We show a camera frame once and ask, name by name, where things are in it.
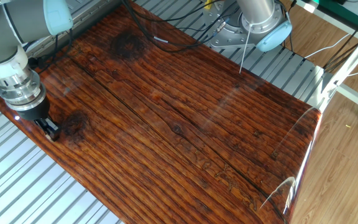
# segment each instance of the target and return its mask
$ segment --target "wooden floor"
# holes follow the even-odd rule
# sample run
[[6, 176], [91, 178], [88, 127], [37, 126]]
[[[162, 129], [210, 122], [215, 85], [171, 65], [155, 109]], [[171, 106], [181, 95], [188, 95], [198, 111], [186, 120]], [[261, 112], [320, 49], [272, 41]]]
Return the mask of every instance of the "wooden floor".
[[[332, 45], [346, 34], [298, 6], [291, 10], [291, 21], [294, 51], [302, 56]], [[309, 59], [323, 66], [337, 49]], [[358, 91], [358, 75], [345, 84]], [[358, 223], [358, 106], [339, 93], [323, 114], [292, 223]]]

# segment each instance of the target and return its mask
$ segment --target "wood grain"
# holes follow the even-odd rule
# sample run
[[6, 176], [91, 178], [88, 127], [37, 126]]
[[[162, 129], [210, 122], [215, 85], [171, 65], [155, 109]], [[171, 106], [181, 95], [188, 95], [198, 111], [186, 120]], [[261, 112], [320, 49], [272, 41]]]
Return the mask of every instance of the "wood grain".
[[[194, 41], [169, 24], [144, 24], [160, 38]], [[290, 220], [292, 183], [261, 206], [304, 172], [320, 112], [239, 75], [206, 46], [163, 52], [120, 7], [41, 79], [62, 124], [57, 142], [14, 120], [1, 100], [0, 110], [125, 223]]]

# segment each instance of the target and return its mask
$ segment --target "light blue robot arm cap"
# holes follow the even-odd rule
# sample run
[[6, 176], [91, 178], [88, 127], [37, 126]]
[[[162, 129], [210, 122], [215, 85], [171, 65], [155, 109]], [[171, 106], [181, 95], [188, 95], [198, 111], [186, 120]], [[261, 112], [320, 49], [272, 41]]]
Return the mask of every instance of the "light blue robot arm cap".
[[44, 0], [44, 15], [48, 30], [52, 35], [73, 27], [73, 18], [65, 0]]
[[267, 52], [279, 46], [291, 33], [292, 25], [290, 21], [285, 21], [276, 29], [271, 31], [265, 38], [263, 38], [256, 47], [261, 52]]

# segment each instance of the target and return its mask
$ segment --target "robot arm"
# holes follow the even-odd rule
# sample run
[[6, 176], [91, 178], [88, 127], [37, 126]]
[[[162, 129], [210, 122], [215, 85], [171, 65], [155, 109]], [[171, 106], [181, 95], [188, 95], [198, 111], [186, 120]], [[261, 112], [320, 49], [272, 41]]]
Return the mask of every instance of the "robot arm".
[[0, 5], [0, 96], [51, 138], [49, 102], [38, 74], [28, 66], [22, 44], [71, 29], [65, 0], [16, 0]]
[[[231, 13], [238, 7], [240, 11], [232, 15]], [[228, 47], [244, 47], [244, 41], [250, 33], [249, 45], [256, 46], [260, 51], [266, 52], [280, 45], [292, 31], [289, 18], [282, 14], [281, 5], [276, 0], [225, 0], [215, 3], [211, 9], [207, 10], [206, 15], [214, 14], [231, 15], [224, 29], [211, 39], [211, 47], [216, 50]], [[216, 17], [206, 16], [205, 18], [206, 23], [209, 24]]]

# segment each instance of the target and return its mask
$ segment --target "black cable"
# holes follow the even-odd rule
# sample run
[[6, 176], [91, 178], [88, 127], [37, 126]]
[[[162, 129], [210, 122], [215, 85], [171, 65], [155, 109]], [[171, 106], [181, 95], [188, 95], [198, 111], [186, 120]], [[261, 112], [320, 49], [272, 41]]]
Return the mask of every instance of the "black cable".
[[[237, 1], [234, 1], [229, 7], [227, 7], [227, 8], [222, 12], [222, 14], [221, 14], [220, 17], [223, 17], [223, 15], [225, 15], [225, 13], [227, 13], [227, 11], [228, 11], [233, 5], [235, 5], [236, 2], [237, 2]], [[239, 10], [239, 8], [237, 8], [237, 9], [236, 9], [232, 14], [230, 14], [229, 16], [234, 15], [238, 10]], [[214, 26], [215, 23], [217, 23], [218, 20], [220, 20], [219, 17], [216, 18], [215, 21], [214, 21], [211, 25], [209, 25], [209, 28], [211, 28], [212, 26]], [[202, 33], [202, 35], [197, 38], [197, 41], [201, 40], [202, 36], [204, 36], [204, 35], [207, 33], [208, 30], [204, 31], [204, 32]]]
[[56, 59], [56, 54], [58, 52], [58, 35], [56, 35], [56, 40], [55, 40], [55, 50], [53, 50], [53, 57], [51, 59], [51, 62], [41, 71], [39, 72], [39, 74], [43, 73], [44, 71], [46, 71], [51, 65], [59, 62], [61, 59], [67, 57], [68, 53], [70, 52], [71, 50], [71, 47], [73, 45], [73, 41], [74, 41], [74, 38], [73, 38], [73, 30], [70, 29], [69, 31], [69, 41], [68, 41], [68, 48], [66, 50], [66, 52], [61, 56], [59, 57], [58, 59]]
[[[129, 14], [130, 14], [130, 15], [132, 16], [132, 18], [135, 20], [135, 23], [138, 25], [139, 29], [143, 32], [143, 34], [146, 36], [146, 38], [147, 38], [149, 41], [151, 41], [156, 47], [158, 47], [160, 50], [163, 50], [164, 52], [176, 53], [176, 52], [181, 52], [181, 51], [183, 51], [183, 50], [186, 50], [187, 48], [196, 47], [196, 46], [199, 46], [199, 45], [201, 45], [201, 44], [203, 44], [203, 43], [206, 43], [206, 42], [210, 41], [210, 40], [214, 37], [214, 35], [213, 35], [212, 37], [206, 39], [206, 40], [203, 40], [202, 42], [199, 42], [200, 39], [205, 35], [205, 33], [206, 33], [212, 26], [214, 26], [215, 23], [217, 23], [217, 21], [220, 20], [220, 19], [223, 17], [223, 15], [225, 15], [225, 13], [226, 13], [236, 2], [233, 2], [227, 9], [225, 9], [225, 10], [223, 11], [223, 13], [222, 13], [218, 18], [216, 18], [216, 20], [215, 20], [211, 25], [208, 26], [208, 29], [206, 29], [206, 30], [204, 31], [204, 33], [196, 40], [196, 42], [195, 42], [194, 44], [191, 44], [191, 45], [172, 43], [172, 42], [169, 42], [169, 41], [166, 41], [166, 40], [162, 40], [162, 39], [159, 39], [159, 38], [157, 38], [157, 37], [151, 35], [150, 33], [148, 33], [148, 32], [146, 31], [145, 27], [143, 27], [143, 26], [140, 24], [139, 20], [137, 19], [136, 15], [134, 14], [134, 11], [135, 11], [135, 10], [132, 8], [131, 4], [130, 4], [128, 1], [126, 1], [126, 0], [122, 0], [122, 3], [123, 3], [123, 5], [125, 5], [125, 7], [127, 8], [127, 10], [129, 11]], [[186, 47], [186, 48], [180, 49], [180, 50], [165, 50], [165, 49], [163, 49], [161, 46], [159, 46], [157, 43], [155, 43], [154, 40], [162, 40], [163, 42], [165, 42], [165, 43], [167, 43], [167, 44], [172, 44], [172, 45], [181, 46], [181, 47]]]
[[290, 44], [291, 44], [291, 51], [293, 52], [293, 46], [292, 46], [292, 32], [290, 32]]
[[[287, 18], [287, 12], [290, 13], [290, 11], [285, 8], [285, 5], [279, 1], [279, 0], [275, 0], [276, 3], [279, 3], [279, 5], [281, 5], [281, 10], [283, 11], [283, 14], [284, 16]], [[290, 45], [291, 45], [291, 51], [293, 51], [293, 46], [292, 46], [292, 32], [290, 32]]]
[[291, 11], [291, 9], [293, 7], [295, 7], [295, 5], [296, 5], [296, 0], [293, 0], [293, 2], [291, 3], [290, 9], [288, 10], [288, 13]]
[[132, 10], [133, 10], [134, 13], [137, 14], [139, 17], [141, 17], [141, 18], [143, 18], [143, 19], [146, 19], [146, 20], [148, 20], [148, 21], [151, 21], [151, 22], [169, 22], [169, 21], [177, 21], [177, 20], [184, 19], [184, 18], [186, 18], [186, 17], [192, 15], [193, 13], [196, 13], [196, 12], [198, 12], [198, 11], [204, 9], [205, 6], [209, 6], [210, 4], [214, 4], [214, 3], [218, 2], [218, 1], [221, 1], [221, 0], [216, 0], [216, 1], [212, 1], [212, 2], [210, 2], [210, 3], [204, 4], [202, 7], [199, 7], [199, 8], [197, 8], [197, 9], [195, 9], [194, 11], [191, 11], [191, 12], [189, 12], [188, 14], [186, 14], [186, 15], [184, 15], [184, 16], [181, 16], [181, 17], [179, 17], [179, 18], [165, 19], [165, 20], [156, 20], [156, 19], [153, 19], [153, 18], [149, 18], [149, 17], [145, 16], [144, 14], [142, 14], [142, 13], [136, 11], [136, 10], [133, 9], [133, 8], [132, 8]]
[[[226, 18], [226, 17], [229, 17], [229, 16], [232, 16], [233, 14], [230, 14], [228, 16], [223, 16], [222, 19]], [[189, 29], [189, 30], [194, 30], [194, 31], [198, 31], [198, 32], [202, 32], [202, 31], [205, 31], [206, 29], [208, 29], [209, 26], [206, 26], [204, 29], [194, 29], [194, 28], [191, 28], [191, 27], [174, 27], [174, 28], [171, 28], [171, 29], [167, 29], [167, 30], [175, 30], [175, 29]]]
[[353, 32], [353, 34], [348, 38], [348, 40], [342, 45], [342, 47], [328, 60], [326, 65], [324, 65], [323, 69], [327, 68], [327, 64], [329, 64], [340, 52], [343, 50], [343, 48], [346, 46], [347, 43], [355, 36], [355, 34], [358, 32], [358, 28]]
[[347, 49], [343, 54], [341, 54], [340, 56], [338, 56], [337, 58], [335, 58], [333, 61], [329, 62], [327, 64], [326, 69], [329, 69], [329, 66], [332, 65], [333, 63], [337, 62], [340, 58], [344, 57], [345, 55], [347, 55], [348, 53], [353, 53], [353, 50], [358, 46], [358, 44], [353, 45], [353, 47]]
[[339, 67], [342, 63], [344, 63], [350, 56], [351, 56], [350, 54], [347, 55], [346, 57], [344, 57], [342, 60], [340, 60], [340, 61], [339, 61], [338, 63], [336, 63], [335, 65], [333, 65], [333, 66], [327, 68], [327, 69], [325, 70], [325, 72], [332, 72], [332, 71], [334, 71], [335, 68], [338, 68], [338, 67]]
[[30, 47], [33, 43], [35, 43], [35, 41], [28, 42], [28, 43], [23, 47], [24, 51], [26, 52], [26, 51], [29, 49], [29, 47]]

